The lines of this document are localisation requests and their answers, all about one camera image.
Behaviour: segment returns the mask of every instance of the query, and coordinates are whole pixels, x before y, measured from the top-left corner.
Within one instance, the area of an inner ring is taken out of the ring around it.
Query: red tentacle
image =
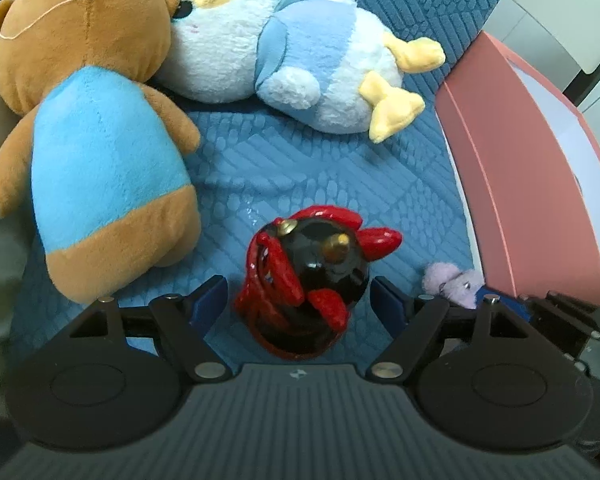
[[[362,225],[362,216],[355,211],[346,209],[345,207],[339,207],[336,205],[312,205],[305,209],[302,209],[291,216],[291,218],[311,218],[319,216],[327,220],[333,220],[338,224],[342,224],[354,231],[360,229]]]
[[[262,290],[267,298],[270,299],[274,305],[286,304],[285,298],[280,294],[277,288],[274,286],[272,279],[267,279],[267,275],[271,276],[268,266],[268,259],[262,256],[258,260],[258,274],[262,276],[260,283],[262,284]]]
[[[248,324],[253,324],[258,316],[262,316],[277,329],[286,331],[289,329],[288,320],[271,303],[260,281],[258,260],[261,248],[257,240],[258,236],[253,237],[247,249],[247,275],[235,300],[235,309],[247,319]]]
[[[271,273],[276,290],[285,303],[291,306],[302,305],[304,303],[304,290],[302,290],[300,280],[286,257],[280,240],[261,232],[258,234],[258,243],[263,244],[269,251],[267,268]]]
[[[346,330],[350,313],[340,294],[330,288],[319,288],[309,291],[306,296],[334,332]]]
[[[365,260],[374,262],[393,253],[402,243],[402,235],[387,227],[369,227],[356,233]]]

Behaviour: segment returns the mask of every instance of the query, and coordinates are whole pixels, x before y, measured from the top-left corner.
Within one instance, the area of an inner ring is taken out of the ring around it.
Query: plush toy eye
[[[173,14],[174,20],[181,20],[191,14],[193,10],[193,4],[189,0],[181,0],[178,4],[178,8]]]

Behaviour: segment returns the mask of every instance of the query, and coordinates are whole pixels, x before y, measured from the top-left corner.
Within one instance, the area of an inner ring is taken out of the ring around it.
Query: red and black figurine
[[[361,226],[358,213],[314,205],[276,218],[251,239],[235,308],[269,352],[308,359],[344,333],[365,293],[369,262],[402,242],[393,229]]]

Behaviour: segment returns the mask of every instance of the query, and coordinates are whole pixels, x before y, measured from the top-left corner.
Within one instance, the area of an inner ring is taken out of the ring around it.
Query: brown teddy bear
[[[0,149],[0,218],[30,191],[49,275],[89,303],[200,236],[182,155],[200,133],[147,81],[179,0],[1,0],[0,95],[23,116]]]

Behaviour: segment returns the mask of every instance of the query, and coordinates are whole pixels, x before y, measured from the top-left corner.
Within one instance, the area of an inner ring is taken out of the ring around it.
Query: small purple plush toy
[[[422,288],[432,296],[443,296],[465,308],[475,308],[475,295],[484,285],[484,278],[477,270],[462,272],[454,264],[435,263],[425,270]]]

